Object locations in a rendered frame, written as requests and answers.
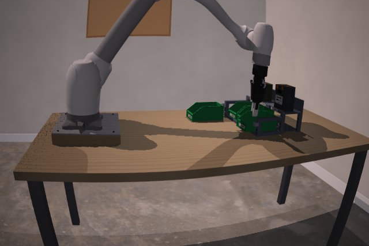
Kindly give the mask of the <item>green bin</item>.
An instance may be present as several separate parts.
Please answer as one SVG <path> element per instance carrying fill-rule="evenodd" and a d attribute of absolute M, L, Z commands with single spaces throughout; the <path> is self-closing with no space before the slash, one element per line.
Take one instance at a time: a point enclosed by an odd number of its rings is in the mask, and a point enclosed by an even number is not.
<path fill-rule="evenodd" d="M 252 107 L 252 101 L 236 102 L 229 108 L 229 116 L 237 120 L 237 114 L 245 107 Z"/>
<path fill-rule="evenodd" d="M 238 118 L 243 115 L 245 112 L 247 111 L 251 111 L 251 107 L 245 107 L 243 110 L 241 110 L 239 113 L 238 113 Z M 272 114 L 274 114 L 274 111 L 272 109 L 269 109 L 265 106 L 259 106 L 258 108 L 258 111 L 266 111 L 266 112 L 270 112 Z"/>
<path fill-rule="evenodd" d="M 258 116 L 252 116 L 252 111 L 247 111 L 241 115 L 238 119 L 238 127 L 245 132 L 255 132 L 256 127 L 253 126 L 253 122 L 257 122 L 257 118 L 276 116 L 270 112 L 258 111 Z M 261 132 L 276 130 L 277 121 L 262 122 Z"/>
<path fill-rule="evenodd" d="M 224 106 L 218 102 L 199 102 L 187 110 L 187 117 L 192 122 L 223 120 Z"/>

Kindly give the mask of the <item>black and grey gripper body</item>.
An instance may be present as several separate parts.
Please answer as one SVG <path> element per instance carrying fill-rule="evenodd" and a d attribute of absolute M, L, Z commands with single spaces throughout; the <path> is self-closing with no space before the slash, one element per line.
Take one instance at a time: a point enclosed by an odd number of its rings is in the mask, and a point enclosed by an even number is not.
<path fill-rule="evenodd" d="M 267 74 L 268 74 L 268 66 L 260 66 L 260 65 L 253 64 L 253 72 L 252 72 L 252 74 L 255 75 L 254 78 L 256 80 L 259 80 L 258 87 L 261 87 L 262 81 L 263 80 L 265 81 L 265 77 L 267 77 Z"/>

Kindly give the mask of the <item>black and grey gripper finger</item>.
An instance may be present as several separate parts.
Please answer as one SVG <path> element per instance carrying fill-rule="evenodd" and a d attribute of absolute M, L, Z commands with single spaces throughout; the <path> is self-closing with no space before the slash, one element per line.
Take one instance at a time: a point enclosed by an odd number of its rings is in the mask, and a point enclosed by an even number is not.
<path fill-rule="evenodd" d="M 251 83 L 251 100 L 255 101 L 255 94 L 256 94 L 256 88 L 255 88 L 255 84 L 256 84 L 256 79 L 250 80 Z M 254 103 L 252 102 L 252 107 L 251 110 L 253 111 L 253 105 Z"/>
<path fill-rule="evenodd" d="M 255 101 L 253 101 L 254 106 L 253 106 L 252 116 L 258 116 L 259 103 L 262 102 L 265 89 L 267 87 L 267 84 L 265 84 L 264 80 L 262 81 L 261 87 L 258 87 L 258 83 L 259 83 L 259 80 L 256 80 L 256 94 L 255 94 Z"/>

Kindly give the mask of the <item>grey metal shelf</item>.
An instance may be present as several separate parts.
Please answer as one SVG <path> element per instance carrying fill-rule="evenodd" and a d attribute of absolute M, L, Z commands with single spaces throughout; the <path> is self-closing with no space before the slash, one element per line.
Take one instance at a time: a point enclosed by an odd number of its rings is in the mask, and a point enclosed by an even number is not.
<path fill-rule="evenodd" d="M 257 122 L 253 122 L 253 126 L 256 127 L 255 132 L 250 132 L 256 137 L 262 137 L 262 136 L 268 136 L 268 135 L 278 135 L 278 134 L 283 134 L 284 132 L 290 132 L 290 131 L 300 132 L 304 100 L 301 100 L 295 97 L 293 111 L 284 112 L 274 107 L 274 94 L 275 94 L 275 90 L 273 89 L 272 90 L 272 101 L 262 101 L 259 104 L 280 113 L 280 116 L 257 118 Z M 225 103 L 221 103 L 221 105 L 224 106 L 224 116 L 229 118 L 233 122 L 237 123 L 237 120 L 235 120 L 234 118 L 228 115 L 229 104 L 235 104 L 236 102 L 250 101 L 250 100 L 251 100 L 251 97 L 248 95 L 246 95 L 246 100 L 225 100 Z M 290 125 L 287 125 L 285 123 L 285 115 L 289 115 L 289 114 L 298 114 L 296 128 Z M 261 132 L 262 122 L 270 122 L 270 121 L 277 121 L 276 130 Z"/>

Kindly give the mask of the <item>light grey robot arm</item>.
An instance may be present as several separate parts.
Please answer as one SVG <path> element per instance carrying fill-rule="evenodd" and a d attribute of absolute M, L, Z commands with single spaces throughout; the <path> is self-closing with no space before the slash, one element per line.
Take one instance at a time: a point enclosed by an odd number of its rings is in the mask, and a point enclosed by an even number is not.
<path fill-rule="evenodd" d="M 65 88 L 67 118 L 62 129 L 102 130 L 100 91 L 112 70 L 111 62 L 144 15 L 158 1 L 132 0 L 96 51 L 70 65 Z M 254 29 L 241 26 L 229 17 L 216 0 L 195 1 L 205 6 L 233 34 L 241 48 L 253 51 L 252 63 L 270 66 L 274 42 L 271 25 L 258 22 Z"/>

